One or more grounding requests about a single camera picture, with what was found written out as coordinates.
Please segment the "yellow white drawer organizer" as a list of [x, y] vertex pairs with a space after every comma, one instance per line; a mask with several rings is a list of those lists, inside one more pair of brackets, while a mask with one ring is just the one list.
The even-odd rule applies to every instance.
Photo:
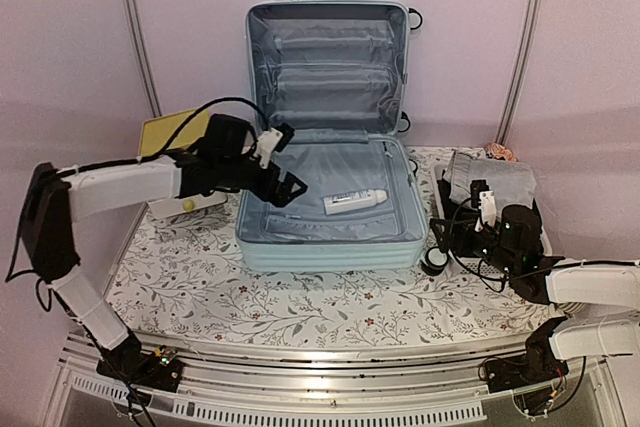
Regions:
[[[142, 125], [139, 154], [149, 156], [160, 150], [181, 123], [194, 112], [194, 109], [186, 110], [145, 121]], [[201, 112], [180, 131], [170, 147], [175, 149], [190, 146], [204, 135], [208, 120], [208, 112]], [[147, 205], [154, 219], [164, 220], [182, 214], [193, 214], [208, 207], [221, 205], [226, 201], [225, 193], [214, 192], [208, 197], [196, 195], [183, 199], [156, 200], [148, 202]]]

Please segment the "grey garment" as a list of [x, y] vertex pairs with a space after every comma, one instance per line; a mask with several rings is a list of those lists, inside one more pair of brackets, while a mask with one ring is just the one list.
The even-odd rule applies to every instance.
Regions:
[[460, 203], [470, 196], [473, 180], [484, 179], [494, 192], [498, 212], [511, 204], [532, 208], [536, 191], [533, 169], [523, 163], [475, 157], [455, 151], [444, 170], [450, 184], [449, 199]]

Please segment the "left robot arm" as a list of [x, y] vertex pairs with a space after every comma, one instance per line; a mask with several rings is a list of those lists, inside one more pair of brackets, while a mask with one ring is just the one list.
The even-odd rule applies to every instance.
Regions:
[[284, 207], [307, 186], [272, 161], [294, 136], [282, 123], [257, 133], [229, 115], [210, 117], [204, 134], [188, 147], [165, 145], [132, 159], [57, 170], [38, 165], [20, 213], [15, 244], [30, 260], [29, 273], [89, 334], [110, 376], [134, 383], [170, 365], [170, 357], [142, 353], [141, 343], [80, 270], [76, 221], [139, 203], [168, 202], [179, 212], [187, 201], [216, 192], [248, 191]]

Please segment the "white plastic mesh basket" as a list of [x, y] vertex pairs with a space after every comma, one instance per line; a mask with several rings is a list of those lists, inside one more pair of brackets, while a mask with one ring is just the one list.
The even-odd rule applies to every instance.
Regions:
[[550, 249], [529, 166], [456, 153], [436, 173], [436, 245], [424, 255], [425, 273], [437, 276], [450, 260], [476, 258], [511, 280], [563, 259]]

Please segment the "dark navy garment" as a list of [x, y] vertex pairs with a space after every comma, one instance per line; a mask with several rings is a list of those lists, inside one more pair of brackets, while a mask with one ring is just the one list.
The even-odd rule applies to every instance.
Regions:
[[502, 208], [495, 223], [481, 218], [480, 195], [489, 191], [484, 180], [474, 181], [470, 192], [460, 200], [451, 198], [446, 180], [437, 182], [443, 215], [430, 220], [440, 251], [458, 257], [481, 258], [496, 266], [527, 263], [542, 256], [542, 219], [536, 206], [509, 204]]

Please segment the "light blue hard-shell suitcase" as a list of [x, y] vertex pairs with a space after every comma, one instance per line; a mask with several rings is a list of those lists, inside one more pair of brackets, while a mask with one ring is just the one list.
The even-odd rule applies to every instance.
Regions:
[[[251, 96], [261, 128], [294, 136], [273, 161], [308, 185], [283, 208], [244, 193], [235, 234], [259, 272], [408, 269], [428, 219], [399, 139], [410, 35], [421, 14], [397, 2], [287, 0], [245, 20]], [[382, 189], [375, 207], [326, 215], [323, 198]]]

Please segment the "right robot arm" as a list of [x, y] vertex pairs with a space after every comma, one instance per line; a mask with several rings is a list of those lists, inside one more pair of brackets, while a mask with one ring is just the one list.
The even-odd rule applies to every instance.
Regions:
[[639, 263], [636, 260], [573, 260], [543, 251], [542, 222], [532, 208], [509, 205], [494, 224], [480, 214], [464, 217], [459, 209], [448, 219], [429, 223], [436, 244], [422, 262], [429, 275], [469, 253], [496, 268], [496, 281], [528, 303], [555, 306], [587, 304], [620, 308], [580, 320], [567, 311], [536, 328], [525, 351], [490, 357], [480, 376], [490, 392], [560, 379], [568, 361], [590, 356], [628, 356], [639, 351]]

